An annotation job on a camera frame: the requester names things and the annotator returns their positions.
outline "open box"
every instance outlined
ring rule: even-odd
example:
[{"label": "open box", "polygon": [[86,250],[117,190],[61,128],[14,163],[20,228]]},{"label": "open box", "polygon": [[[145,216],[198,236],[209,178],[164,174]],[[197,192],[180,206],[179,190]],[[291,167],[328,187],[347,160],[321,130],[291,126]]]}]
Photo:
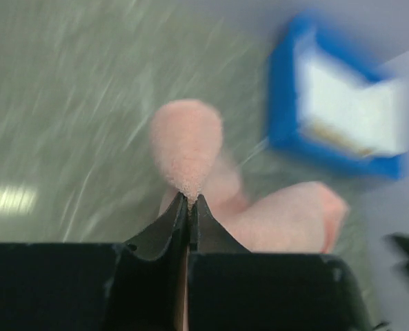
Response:
[{"label": "open box", "polygon": [[371,160],[358,159],[311,141],[300,133],[294,49],[298,40],[308,31],[315,32],[317,47],[356,70],[369,82],[392,78],[390,73],[378,69],[364,51],[346,41],[334,28],[317,17],[316,14],[305,12],[294,18],[285,37],[270,55],[267,123],[270,145],[346,174],[382,175],[392,179],[403,177],[405,154]]},{"label": "open box", "polygon": [[0,243],[0,330],[180,331],[186,314],[190,331],[373,330],[340,258],[250,253],[203,196],[125,243]]}]

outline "gray wall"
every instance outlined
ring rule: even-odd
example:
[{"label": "gray wall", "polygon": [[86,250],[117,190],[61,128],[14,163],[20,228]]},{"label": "gray wall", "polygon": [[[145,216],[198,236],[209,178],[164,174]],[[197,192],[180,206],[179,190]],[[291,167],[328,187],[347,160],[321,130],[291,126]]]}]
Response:
[{"label": "gray wall", "polygon": [[[387,66],[409,80],[409,52]],[[369,188],[365,194],[368,220],[368,245],[381,309],[394,321],[394,330],[409,330],[409,281],[393,267],[403,257],[390,250],[382,237],[393,232],[409,234],[409,177],[403,181]]]},{"label": "gray wall", "polygon": [[315,6],[387,61],[409,50],[409,0],[179,0],[258,38],[271,40],[298,11]]}]

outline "marbled surface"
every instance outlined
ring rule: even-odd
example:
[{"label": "marbled surface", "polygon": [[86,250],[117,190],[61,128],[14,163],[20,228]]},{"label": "marbled surface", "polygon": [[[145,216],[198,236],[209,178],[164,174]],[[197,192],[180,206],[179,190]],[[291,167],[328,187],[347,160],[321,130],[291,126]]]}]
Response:
[{"label": "marbled surface", "polygon": [[264,150],[268,52],[161,0],[0,0],[0,188],[36,194],[29,213],[0,213],[0,241],[136,234],[164,190],[148,119],[167,101],[199,98],[223,113],[252,197],[316,179],[348,201],[337,253],[376,317],[359,184]]}]

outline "gray floor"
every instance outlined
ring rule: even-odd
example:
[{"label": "gray floor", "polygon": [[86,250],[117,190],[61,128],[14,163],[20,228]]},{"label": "gray floor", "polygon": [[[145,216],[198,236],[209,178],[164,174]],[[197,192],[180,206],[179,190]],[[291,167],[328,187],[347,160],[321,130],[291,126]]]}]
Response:
[{"label": "gray floor", "polygon": [[123,241],[150,223],[164,184],[147,122],[194,97],[223,113],[226,149],[258,198],[322,180],[352,206],[337,253],[372,316],[359,184],[263,150],[264,61],[255,43],[166,1],[0,0],[0,188],[37,195],[0,212],[0,241]]}]

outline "blue box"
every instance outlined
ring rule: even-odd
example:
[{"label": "blue box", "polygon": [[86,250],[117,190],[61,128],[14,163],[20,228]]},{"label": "blue box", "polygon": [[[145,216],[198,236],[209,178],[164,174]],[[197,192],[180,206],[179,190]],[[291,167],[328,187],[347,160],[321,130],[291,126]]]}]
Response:
[{"label": "blue box", "polygon": [[367,80],[376,83],[392,77],[390,73],[377,69],[376,62],[364,51],[352,45],[316,15],[308,12],[300,14],[290,22],[283,41],[273,50],[268,61],[267,134],[270,145],[346,174],[402,178],[404,154],[390,158],[353,159],[327,145],[310,141],[299,133],[293,50],[299,38],[312,30],[315,31],[317,47],[348,64]]}]

